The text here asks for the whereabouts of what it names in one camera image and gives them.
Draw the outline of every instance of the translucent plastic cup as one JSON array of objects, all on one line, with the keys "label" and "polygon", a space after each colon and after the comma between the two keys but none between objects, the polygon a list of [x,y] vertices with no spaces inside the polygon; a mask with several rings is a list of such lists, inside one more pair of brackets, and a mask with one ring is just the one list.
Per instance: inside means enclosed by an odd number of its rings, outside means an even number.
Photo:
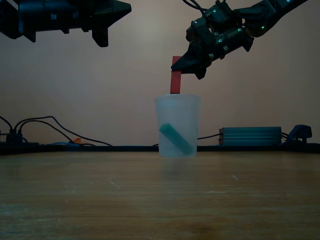
[{"label": "translucent plastic cup", "polygon": [[192,94],[170,94],[155,99],[160,156],[197,155],[200,102],[201,98]]}]

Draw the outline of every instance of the red block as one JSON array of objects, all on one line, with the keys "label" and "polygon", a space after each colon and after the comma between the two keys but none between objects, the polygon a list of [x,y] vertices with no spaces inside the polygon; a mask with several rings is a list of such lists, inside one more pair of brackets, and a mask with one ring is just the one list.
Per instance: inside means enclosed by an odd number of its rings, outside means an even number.
[{"label": "red block", "polygon": [[[172,65],[175,64],[181,56],[173,56]],[[181,70],[171,71],[170,94],[180,94],[181,88]]]}]

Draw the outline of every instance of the wire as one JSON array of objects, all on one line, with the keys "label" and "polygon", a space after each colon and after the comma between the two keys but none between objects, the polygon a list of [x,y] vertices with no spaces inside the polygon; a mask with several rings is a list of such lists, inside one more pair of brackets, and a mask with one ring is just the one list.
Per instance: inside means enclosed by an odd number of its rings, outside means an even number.
[{"label": "wire", "polygon": [[198,138],[198,140],[202,140],[202,139],[210,139],[210,138],[214,138],[214,137],[217,137],[217,136],[220,136],[221,134],[215,134],[215,135],[212,135],[212,136],[205,136],[205,137],[200,137]]},{"label": "wire", "polygon": [[[0,136],[8,136],[8,135],[11,135],[11,134],[15,134],[15,133],[1,133]],[[26,143],[28,143],[28,140],[25,139],[24,137],[22,138],[22,140],[24,140]]]},{"label": "wire", "polygon": [[91,146],[91,147],[96,147],[96,145],[91,144],[91,143],[83,143],[83,144],[79,144],[80,146]]},{"label": "wire", "polygon": [[190,0],[193,4],[191,4],[190,2],[188,2],[187,0],[182,0],[185,4],[187,4],[189,7],[192,7],[193,9],[197,9],[200,10],[200,12],[202,13],[202,16],[204,16],[206,18],[205,15],[205,11],[207,11],[208,9],[206,8],[202,8],[199,3],[197,3],[195,0]]},{"label": "wire", "polygon": [[80,147],[79,144],[73,144],[73,143],[64,142],[64,141],[55,142],[55,143],[51,143],[51,144],[48,144],[48,145],[68,145],[68,146],[73,146],[73,147]]},{"label": "wire", "polygon": [[286,134],[286,133],[284,133],[284,132],[282,132],[281,134],[282,134],[282,137],[283,137],[284,139],[288,139],[288,134]]},{"label": "wire", "polygon": [[12,130],[12,125],[10,124],[10,122],[8,120],[6,120],[4,117],[0,116],[0,119],[2,119],[3,121],[5,121],[6,124],[9,125],[10,129]]},{"label": "wire", "polygon": [[67,131],[68,133],[71,133],[71,134],[73,134],[73,135],[76,135],[76,136],[79,137],[79,138],[82,138],[82,139],[85,139],[85,140],[88,140],[88,141],[92,141],[92,142],[100,143],[100,144],[105,144],[105,145],[108,145],[108,146],[112,147],[112,145],[109,144],[109,143],[107,143],[107,142],[98,141],[98,140],[94,140],[94,139],[91,139],[91,138],[88,138],[88,137],[84,137],[84,136],[81,136],[81,135],[79,135],[79,134],[77,134],[77,133],[75,133],[75,132],[73,132],[73,131],[70,131],[70,130],[66,129],[64,126],[62,126],[62,125],[60,124],[60,122],[58,122],[58,120],[57,120],[54,116],[43,116],[43,117],[33,117],[33,118],[24,119],[24,120],[21,120],[20,122],[18,122],[18,123],[15,125],[14,129],[16,130],[16,129],[18,128],[19,124],[21,124],[21,123],[23,123],[23,122],[25,122],[25,121],[29,121],[29,120],[39,120],[39,119],[53,119],[63,130]]},{"label": "wire", "polygon": [[[217,137],[217,136],[220,136],[221,134],[220,133],[218,133],[218,134],[215,134],[215,135],[211,135],[211,136],[205,136],[205,137],[200,137],[200,138],[198,138],[198,140],[202,140],[202,139],[210,139],[210,138],[214,138],[214,137]],[[157,143],[157,144],[155,144],[155,145],[152,145],[151,147],[156,147],[156,146],[158,146],[159,145],[159,143]]]},{"label": "wire", "polygon": [[22,128],[23,128],[23,126],[24,126],[25,124],[27,124],[27,123],[32,123],[32,122],[37,122],[37,123],[46,124],[46,125],[50,126],[51,128],[53,128],[54,130],[56,130],[56,131],[58,131],[59,133],[61,133],[61,134],[62,134],[63,136],[65,136],[70,142],[72,142],[72,143],[74,142],[74,141],[72,141],[72,139],[71,139],[70,137],[68,137],[66,134],[64,134],[61,130],[59,130],[58,128],[52,126],[50,123],[47,123],[47,122],[45,122],[45,121],[39,121],[39,120],[29,120],[29,121],[25,121],[25,122],[20,126],[19,131],[22,131]]}]

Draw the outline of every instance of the wooden table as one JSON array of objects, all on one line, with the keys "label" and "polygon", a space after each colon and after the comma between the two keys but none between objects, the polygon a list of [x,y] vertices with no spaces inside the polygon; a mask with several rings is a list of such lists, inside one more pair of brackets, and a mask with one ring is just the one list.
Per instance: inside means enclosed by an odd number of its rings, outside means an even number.
[{"label": "wooden table", "polygon": [[319,170],[290,152],[0,156],[0,239],[320,239]]}]

